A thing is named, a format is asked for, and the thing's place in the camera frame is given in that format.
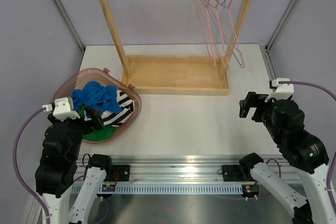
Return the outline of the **green tank top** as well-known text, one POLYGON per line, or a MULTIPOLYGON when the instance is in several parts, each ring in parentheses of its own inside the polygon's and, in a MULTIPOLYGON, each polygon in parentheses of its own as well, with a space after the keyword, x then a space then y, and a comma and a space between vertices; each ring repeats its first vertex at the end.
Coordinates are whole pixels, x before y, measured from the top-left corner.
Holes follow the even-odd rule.
MULTIPOLYGON (((85 121, 90 121, 91 118, 89 117, 88 113, 84 110, 84 108, 85 108, 85 105, 82 105, 80 107, 80 110, 78 111, 78 114, 82 118, 84 118, 85 121)), ((102 130, 99 130, 99 131, 96 130, 90 134, 84 135, 83 139, 89 142, 101 142, 101 141, 105 141, 111 138, 113 134, 115 133, 115 131, 116 131, 116 128, 108 124, 108 125, 105 125, 102 130)))

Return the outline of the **blue tank top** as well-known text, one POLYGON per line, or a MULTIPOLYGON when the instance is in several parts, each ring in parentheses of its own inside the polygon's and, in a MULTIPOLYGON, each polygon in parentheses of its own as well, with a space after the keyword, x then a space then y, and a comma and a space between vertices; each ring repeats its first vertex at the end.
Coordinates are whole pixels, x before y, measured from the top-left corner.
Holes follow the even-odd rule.
POLYGON ((70 97, 76 111, 85 105, 101 113, 109 111, 118 114, 122 109, 117 101, 117 90, 116 86, 102 86, 98 81, 90 81, 82 89, 73 90, 70 97))

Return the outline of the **black white striped tank top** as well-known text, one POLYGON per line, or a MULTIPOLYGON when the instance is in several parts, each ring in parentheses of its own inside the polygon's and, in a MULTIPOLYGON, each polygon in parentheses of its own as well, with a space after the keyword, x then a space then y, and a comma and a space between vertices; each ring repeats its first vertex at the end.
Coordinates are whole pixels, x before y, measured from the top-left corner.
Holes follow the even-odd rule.
POLYGON ((121 112, 112 113, 105 111, 101 117, 104 125, 111 125, 112 127, 122 126, 134 112, 134 101, 123 91, 117 90, 117 102, 121 108, 121 112))

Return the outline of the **light blue hanger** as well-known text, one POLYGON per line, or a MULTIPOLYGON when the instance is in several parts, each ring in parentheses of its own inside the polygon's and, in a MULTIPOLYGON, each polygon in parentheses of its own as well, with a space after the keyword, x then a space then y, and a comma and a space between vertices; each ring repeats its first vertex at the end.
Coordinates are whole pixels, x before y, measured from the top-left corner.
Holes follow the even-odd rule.
MULTIPOLYGON (((225 57, 223 58, 220 54, 218 54, 222 65, 225 69, 229 68, 229 53, 231 53, 234 58, 236 59, 237 63, 241 68, 245 67, 245 60, 242 55, 242 52, 239 49, 239 41, 238 41, 238 29, 234 28, 233 19, 230 12, 230 6, 233 0, 207 0, 209 1, 209 19, 212 20, 213 24, 216 25, 218 28, 218 31, 220 33, 220 38, 222 41, 222 51, 224 51, 224 46, 226 46, 226 49, 228 52, 225 53, 225 57), (224 33, 224 30, 221 25, 221 21, 219 18, 219 11, 218 9, 222 8, 224 14, 226 15, 226 18, 228 19, 228 23, 230 26, 230 31, 232 34, 233 44, 231 45, 229 42, 229 39, 227 38, 226 34, 224 33)), ((213 46, 215 46, 215 49, 218 51, 216 44, 213 42, 213 46)))

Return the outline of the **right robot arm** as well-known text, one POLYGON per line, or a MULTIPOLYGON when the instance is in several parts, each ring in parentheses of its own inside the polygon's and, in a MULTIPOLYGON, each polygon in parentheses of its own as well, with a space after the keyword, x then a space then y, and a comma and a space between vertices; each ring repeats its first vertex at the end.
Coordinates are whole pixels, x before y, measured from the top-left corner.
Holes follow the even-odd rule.
POLYGON ((261 183, 286 208, 292 223, 335 223, 327 150, 304 129, 304 112, 295 101, 268 100, 265 94, 248 92, 239 107, 240 118, 246 118, 250 108, 256 110, 251 119, 265 126, 283 158, 295 169, 306 196, 283 182, 256 153, 239 160, 239 176, 261 183))

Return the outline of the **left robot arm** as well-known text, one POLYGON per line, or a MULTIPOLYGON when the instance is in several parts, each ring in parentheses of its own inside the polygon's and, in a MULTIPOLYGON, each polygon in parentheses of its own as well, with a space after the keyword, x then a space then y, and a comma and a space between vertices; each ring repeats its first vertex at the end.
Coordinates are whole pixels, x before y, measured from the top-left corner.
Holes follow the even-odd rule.
POLYGON ((77 199, 69 205, 83 137, 103 128, 99 111, 90 106, 84 107, 84 111, 91 117, 89 121, 79 115, 64 120, 48 115, 51 126, 45 131, 43 152, 35 172, 36 191, 47 207, 47 223, 88 223, 99 187, 113 176, 111 157, 92 155, 77 199))

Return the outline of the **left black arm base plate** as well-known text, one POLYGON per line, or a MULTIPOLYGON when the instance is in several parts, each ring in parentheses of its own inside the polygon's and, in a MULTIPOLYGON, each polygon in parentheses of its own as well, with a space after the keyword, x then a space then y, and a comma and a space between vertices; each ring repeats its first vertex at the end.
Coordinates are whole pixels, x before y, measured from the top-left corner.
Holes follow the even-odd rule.
POLYGON ((105 182, 128 182, 130 178, 130 165, 112 165, 107 171, 105 182))

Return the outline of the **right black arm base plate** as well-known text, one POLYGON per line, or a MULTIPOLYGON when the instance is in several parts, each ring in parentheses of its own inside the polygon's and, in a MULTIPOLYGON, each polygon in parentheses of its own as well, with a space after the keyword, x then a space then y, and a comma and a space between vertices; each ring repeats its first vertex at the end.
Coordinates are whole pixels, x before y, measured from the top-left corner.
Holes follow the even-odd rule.
POLYGON ((225 182, 257 182, 251 177, 249 172, 244 171, 241 166, 237 164, 222 165, 217 170, 217 173, 222 175, 223 181, 225 182))

